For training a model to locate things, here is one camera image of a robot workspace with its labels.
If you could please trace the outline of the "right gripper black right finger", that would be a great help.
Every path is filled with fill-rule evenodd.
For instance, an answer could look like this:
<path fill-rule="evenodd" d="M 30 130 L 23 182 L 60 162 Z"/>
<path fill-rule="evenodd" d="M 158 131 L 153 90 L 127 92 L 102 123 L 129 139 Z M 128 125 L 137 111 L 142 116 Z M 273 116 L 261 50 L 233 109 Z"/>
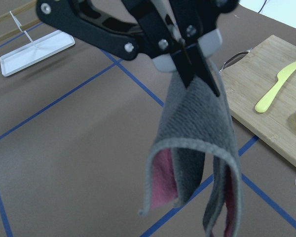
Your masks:
<path fill-rule="evenodd" d="M 207 60 L 222 45 L 218 17 L 232 12 L 238 1 L 171 0 L 169 3 L 177 23 L 171 32 L 179 48 L 162 56 L 163 72 L 179 72 L 185 87 L 197 76 L 219 97 L 220 91 Z"/>

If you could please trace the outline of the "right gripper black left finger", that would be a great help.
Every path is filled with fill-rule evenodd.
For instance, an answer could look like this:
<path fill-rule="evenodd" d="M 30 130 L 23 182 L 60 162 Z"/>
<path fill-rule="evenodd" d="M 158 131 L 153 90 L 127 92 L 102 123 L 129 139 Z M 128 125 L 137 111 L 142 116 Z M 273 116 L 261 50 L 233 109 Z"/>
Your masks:
<path fill-rule="evenodd" d="M 122 3 L 135 23 L 115 18 L 90 0 L 38 0 L 36 14 L 43 23 L 124 60 L 145 54 L 159 71 L 178 71 L 188 87 L 194 73 L 183 58 L 179 32 L 162 2 L 124 0 Z"/>

